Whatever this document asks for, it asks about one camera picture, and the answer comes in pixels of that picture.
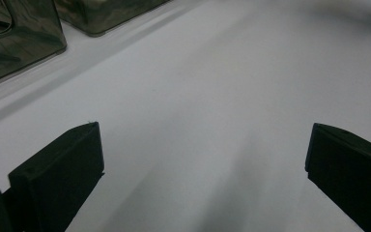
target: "white floor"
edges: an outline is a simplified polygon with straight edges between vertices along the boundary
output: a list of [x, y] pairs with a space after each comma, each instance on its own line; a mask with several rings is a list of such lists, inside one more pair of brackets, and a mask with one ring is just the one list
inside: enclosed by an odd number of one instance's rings
[[371, 0], [174, 0], [0, 84], [0, 189], [99, 121], [69, 232], [361, 231], [307, 180], [313, 123], [371, 141]]

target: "white surface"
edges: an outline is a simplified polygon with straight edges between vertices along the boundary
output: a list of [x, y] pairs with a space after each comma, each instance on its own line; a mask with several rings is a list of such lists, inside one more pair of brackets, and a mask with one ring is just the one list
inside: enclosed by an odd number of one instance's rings
[[315, 122], [371, 141], [371, 0], [173, 2], [0, 84], [0, 189], [99, 121], [72, 231], [359, 231], [306, 178]]

